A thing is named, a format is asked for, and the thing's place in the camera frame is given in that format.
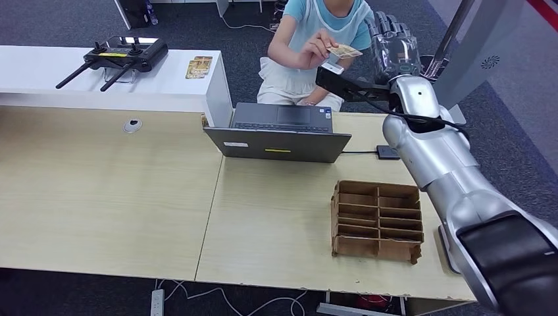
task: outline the desk surface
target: desk surface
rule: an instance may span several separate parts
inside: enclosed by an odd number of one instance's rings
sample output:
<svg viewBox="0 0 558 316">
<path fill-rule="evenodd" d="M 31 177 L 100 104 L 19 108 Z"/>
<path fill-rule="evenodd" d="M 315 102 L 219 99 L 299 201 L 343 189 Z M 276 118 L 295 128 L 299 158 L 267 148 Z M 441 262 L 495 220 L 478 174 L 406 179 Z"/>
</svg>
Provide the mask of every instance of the desk surface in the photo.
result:
<svg viewBox="0 0 558 316">
<path fill-rule="evenodd" d="M 385 144 L 383 115 L 340 113 L 334 130 L 353 134 L 348 151 Z M 421 195 L 425 242 L 418 264 L 331 256 L 330 198 L 339 179 L 413 184 L 401 161 L 342 155 L 333 165 L 225 158 L 196 280 L 474 300 L 437 250 L 440 221 Z"/>
<path fill-rule="evenodd" d="M 371 150 L 382 121 L 336 113 L 334 129 Z M 0 107 L 0 148 L 0 267 L 474 299 L 426 195 L 417 265 L 331 256 L 336 181 L 412 184 L 400 161 L 222 159 L 195 113 L 29 107 Z"/>
<path fill-rule="evenodd" d="M 194 279 L 222 161 L 199 113 L 0 107 L 0 148 L 0 267 Z"/>
</svg>

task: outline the cardboard organizer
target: cardboard organizer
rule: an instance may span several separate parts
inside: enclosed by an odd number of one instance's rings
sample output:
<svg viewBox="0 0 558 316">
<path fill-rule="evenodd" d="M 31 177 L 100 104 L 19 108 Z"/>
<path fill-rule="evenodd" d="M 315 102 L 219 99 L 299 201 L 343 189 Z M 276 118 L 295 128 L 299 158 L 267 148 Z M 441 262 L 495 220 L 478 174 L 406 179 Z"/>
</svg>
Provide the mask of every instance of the cardboard organizer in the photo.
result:
<svg viewBox="0 0 558 316">
<path fill-rule="evenodd" d="M 424 242 L 414 186 L 341 180 L 331 199 L 332 255 L 416 264 Z"/>
</svg>

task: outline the light blue shirt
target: light blue shirt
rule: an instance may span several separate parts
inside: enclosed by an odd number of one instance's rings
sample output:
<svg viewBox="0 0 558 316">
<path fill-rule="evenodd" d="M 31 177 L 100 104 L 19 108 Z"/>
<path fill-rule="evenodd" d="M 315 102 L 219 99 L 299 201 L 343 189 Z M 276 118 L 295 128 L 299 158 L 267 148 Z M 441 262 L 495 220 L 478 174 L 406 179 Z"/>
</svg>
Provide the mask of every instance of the light blue shirt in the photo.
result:
<svg viewBox="0 0 558 316">
<path fill-rule="evenodd" d="M 343 18 L 338 18 L 331 14 L 331 12 L 326 8 L 324 0 L 316 0 L 320 16 L 323 18 L 325 23 L 327 23 L 334 30 L 342 29 L 344 26 L 347 25 L 347 23 L 351 21 L 353 15 L 355 15 L 362 1 L 363 0 L 354 0 L 351 12 L 349 12 L 349 14 Z M 295 18 L 297 22 L 301 22 L 301 20 L 304 18 L 305 12 L 306 0 L 289 0 L 287 2 L 287 5 L 285 6 L 283 15 L 290 15 Z M 300 27 L 303 28 L 304 24 L 299 23 L 297 25 L 297 28 Z M 317 31 L 318 30 L 311 30 L 310 33 L 313 34 Z M 357 34 L 355 35 L 355 38 L 351 42 L 350 46 L 354 49 L 358 49 L 359 51 L 370 47 L 370 32 L 368 31 L 368 26 L 366 25 L 366 23 L 364 23 L 364 21 L 359 24 Z"/>
</svg>

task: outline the power strip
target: power strip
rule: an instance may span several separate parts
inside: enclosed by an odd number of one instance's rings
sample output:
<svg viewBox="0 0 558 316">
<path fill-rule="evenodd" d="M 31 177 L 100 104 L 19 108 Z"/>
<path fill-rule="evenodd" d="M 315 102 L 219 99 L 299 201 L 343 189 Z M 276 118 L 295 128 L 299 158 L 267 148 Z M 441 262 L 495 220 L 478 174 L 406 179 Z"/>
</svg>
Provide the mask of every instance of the power strip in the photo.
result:
<svg viewBox="0 0 558 316">
<path fill-rule="evenodd" d="M 159 289 L 151 293 L 151 316 L 163 316 L 165 306 L 165 290 Z"/>
</svg>

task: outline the laptop keyboard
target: laptop keyboard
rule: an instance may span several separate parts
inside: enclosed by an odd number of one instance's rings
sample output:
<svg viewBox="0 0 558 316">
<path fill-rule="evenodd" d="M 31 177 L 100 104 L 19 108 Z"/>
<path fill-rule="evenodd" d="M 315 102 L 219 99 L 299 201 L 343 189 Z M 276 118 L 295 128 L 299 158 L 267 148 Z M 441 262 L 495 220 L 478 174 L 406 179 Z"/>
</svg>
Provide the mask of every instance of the laptop keyboard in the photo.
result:
<svg viewBox="0 0 558 316">
<path fill-rule="evenodd" d="M 290 130 L 294 132 L 327 133 L 327 127 L 284 125 L 284 124 L 258 124 L 258 123 L 236 123 L 234 128 L 243 130 Z"/>
</svg>

